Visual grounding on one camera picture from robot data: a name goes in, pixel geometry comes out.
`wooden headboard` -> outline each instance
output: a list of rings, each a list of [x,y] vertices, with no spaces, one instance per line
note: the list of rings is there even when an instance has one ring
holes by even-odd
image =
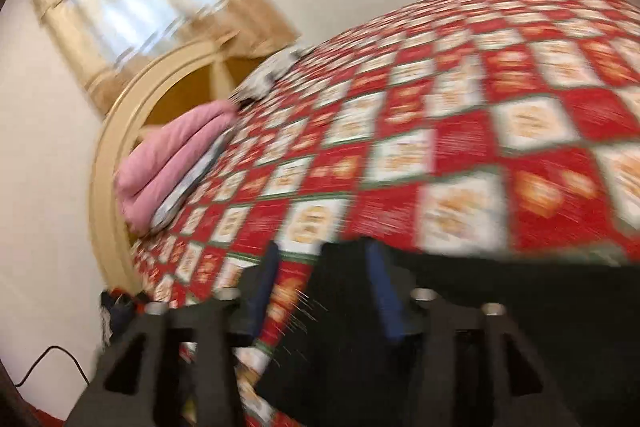
[[[142,289],[130,255],[131,237],[114,198],[113,175],[146,124],[162,124],[191,107],[227,98],[261,59],[229,59],[210,40],[193,41],[153,61],[127,86],[107,115],[89,186],[94,255],[109,288]]]

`bed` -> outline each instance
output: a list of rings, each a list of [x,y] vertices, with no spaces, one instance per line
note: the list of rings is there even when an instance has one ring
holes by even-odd
[[[275,239],[283,263],[268,318],[241,353],[259,375],[318,241],[369,235],[445,255],[634,261],[639,73],[640,10],[623,0],[402,7],[324,42],[244,108],[171,226],[130,258],[121,242],[116,264],[179,307],[234,285]],[[133,100],[157,100],[160,85]],[[103,217],[121,227],[114,212]],[[292,425],[245,398],[251,425]]]

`gray fabric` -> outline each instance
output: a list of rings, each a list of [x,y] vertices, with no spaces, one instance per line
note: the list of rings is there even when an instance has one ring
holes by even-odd
[[[233,126],[214,140],[211,147],[207,149],[207,152],[202,155],[190,171],[184,175],[184,178],[175,185],[174,190],[160,203],[154,217],[151,219],[151,230],[149,233],[160,232],[160,230],[172,222],[178,210],[182,207],[182,204],[196,189],[212,166],[215,165],[217,159],[235,135],[236,127]]]

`arched headboard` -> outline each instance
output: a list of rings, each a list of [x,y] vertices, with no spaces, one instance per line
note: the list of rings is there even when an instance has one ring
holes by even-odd
[[[226,98],[233,86],[222,53],[210,40],[193,41],[151,62],[129,84],[107,115],[98,139],[89,186],[89,227],[94,255],[109,288],[132,295],[142,289],[130,256],[130,238],[117,208],[113,175],[135,146],[156,103],[181,79],[209,68],[215,98]]]

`silver bolt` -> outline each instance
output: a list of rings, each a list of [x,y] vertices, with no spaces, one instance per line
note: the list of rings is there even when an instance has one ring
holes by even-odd
[[[213,292],[219,301],[234,301],[240,296],[238,288],[219,288]]]
[[[487,302],[481,307],[485,315],[504,315],[507,309],[499,302]]]
[[[430,288],[414,288],[411,290],[411,298],[418,302],[428,302],[438,298],[438,294]]]

